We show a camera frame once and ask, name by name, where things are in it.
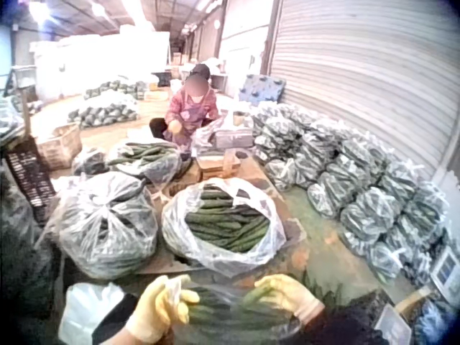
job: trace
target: yellow glove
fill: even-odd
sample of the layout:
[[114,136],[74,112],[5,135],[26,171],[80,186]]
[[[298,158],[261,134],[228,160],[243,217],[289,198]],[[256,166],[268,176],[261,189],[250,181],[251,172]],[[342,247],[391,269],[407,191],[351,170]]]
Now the yellow glove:
[[314,319],[324,304],[297,280],[287,275],[269,275],[255,282],[255,287],[269,285],[272,290],[262,301],[293,313],[304,325]]
[[179,120],[172,120],[167,126],[167,130],[173,134],[179,134],[182,131],[182,124]]
[[[184,283],[189,282],[190,277],[182,275],[174,280]],[[200,300],[197,293],[181,290],[178,304],[171,306],[168,303],[170,291],[166,288],[167,282],[168,278],[165,275],[152,282],[142,293],[136,310],[126,323],[127,331],[144,343],[153,344],[159,341],[171,321],[187,323],[188,307],[185,302],[197,303]]]

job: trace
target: metal shutter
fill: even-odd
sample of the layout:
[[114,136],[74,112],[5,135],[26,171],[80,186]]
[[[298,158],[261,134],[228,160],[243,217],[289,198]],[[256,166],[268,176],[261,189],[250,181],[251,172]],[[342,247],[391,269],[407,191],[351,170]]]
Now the metal shutter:
[[219,31],[214,27],[214,22],[217,19],[222,19],[222,8],[217,9],[209,18],[207,18],[206,23],[203,25],[198,61],[204,61],[215,57],[217,39],[219,38]]
[[431,177],[455,139],[459,58],[436,1],[282,0],[270,74],[284,102],[376,134]]

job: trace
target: warehouse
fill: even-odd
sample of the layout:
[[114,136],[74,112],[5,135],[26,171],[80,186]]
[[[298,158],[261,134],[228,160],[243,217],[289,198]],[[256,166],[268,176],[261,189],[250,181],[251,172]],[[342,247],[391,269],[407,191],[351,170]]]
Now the warehouse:
[[460,308],[448,2],[0,13],[1,299],[17,342],[447,334]]

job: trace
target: basket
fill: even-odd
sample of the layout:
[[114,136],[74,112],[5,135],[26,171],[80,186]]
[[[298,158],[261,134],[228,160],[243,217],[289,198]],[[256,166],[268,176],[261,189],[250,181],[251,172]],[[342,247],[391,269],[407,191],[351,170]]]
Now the basket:
[[37,147],[50,170],[67,169],[82,148],[80,128],[77,124],[58,127],[51,138],[38,139]]
[[34,138],[28,137],[6,151],[5,158],[16,184],[32,207],[35,220],[44,226],[48,204],[56,192]]

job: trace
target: black pants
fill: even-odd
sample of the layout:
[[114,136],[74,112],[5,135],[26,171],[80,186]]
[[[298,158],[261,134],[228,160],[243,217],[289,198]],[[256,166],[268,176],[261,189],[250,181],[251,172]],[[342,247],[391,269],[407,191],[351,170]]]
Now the black pants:
[[[204,119],[203,123],[201,124],[202,127],[208,126],[212,120]],[[150,123],[150,131],[152,131],[152,135],[154,138],[165,139],[163,132],[167,129],[167,124],[165,119],[158,118],[158,119],[151,119]]]

